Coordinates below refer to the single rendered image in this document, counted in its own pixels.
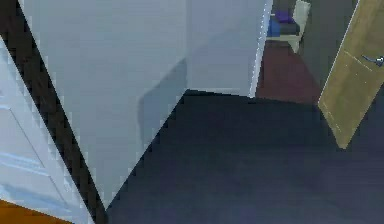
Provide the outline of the tan wooden room door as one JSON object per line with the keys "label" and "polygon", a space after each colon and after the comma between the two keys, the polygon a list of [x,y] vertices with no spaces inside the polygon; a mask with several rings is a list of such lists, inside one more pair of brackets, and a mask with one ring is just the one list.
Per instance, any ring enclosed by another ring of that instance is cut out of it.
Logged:
{"label": "tan wooden room door", "polygon": [[384,84],[384,0],[358,0],[318,101],[337,145],[345,149]]}

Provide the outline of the white panelled room door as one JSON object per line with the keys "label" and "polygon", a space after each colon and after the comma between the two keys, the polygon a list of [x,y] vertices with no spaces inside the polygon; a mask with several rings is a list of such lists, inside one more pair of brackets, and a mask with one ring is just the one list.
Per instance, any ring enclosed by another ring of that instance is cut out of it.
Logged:
{"label": "white panelled room door", "polygon": [[0,199],[95,224],[1,37]]}

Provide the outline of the purple cushion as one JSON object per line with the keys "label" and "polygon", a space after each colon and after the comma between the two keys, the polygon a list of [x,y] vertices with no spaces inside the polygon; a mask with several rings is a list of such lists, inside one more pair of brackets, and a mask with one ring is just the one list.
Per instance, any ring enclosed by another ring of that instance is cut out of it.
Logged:
{"label": "purple cushion", "polygon": [[295,20],[288,11],[276,11],[275,17],[279,23],[293,24]]}

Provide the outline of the pale cream chair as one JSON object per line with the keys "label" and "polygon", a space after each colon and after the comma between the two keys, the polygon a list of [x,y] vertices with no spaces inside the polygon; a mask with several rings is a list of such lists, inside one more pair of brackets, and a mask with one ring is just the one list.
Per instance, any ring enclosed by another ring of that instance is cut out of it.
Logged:
{"label": "pale cream chair", "polygon": [[306,22],[308,19],[311,4],[304,0],[296,0],[292,18],[295,20],[293,24],[280,23],[280,36],[268,37],[270,41],[286,41],[292,48],[294,53],[297,53],[300,47],[300,41],[304,34]]}

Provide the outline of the blue box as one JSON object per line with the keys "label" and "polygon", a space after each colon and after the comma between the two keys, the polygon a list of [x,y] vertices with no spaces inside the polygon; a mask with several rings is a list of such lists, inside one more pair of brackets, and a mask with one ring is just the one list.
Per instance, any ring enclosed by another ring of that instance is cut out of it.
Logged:
{"label": "blue box", "polygon": [[269,20],[267,36],[268,37],[280,36],[280,23],[274,17],[271,17]]}

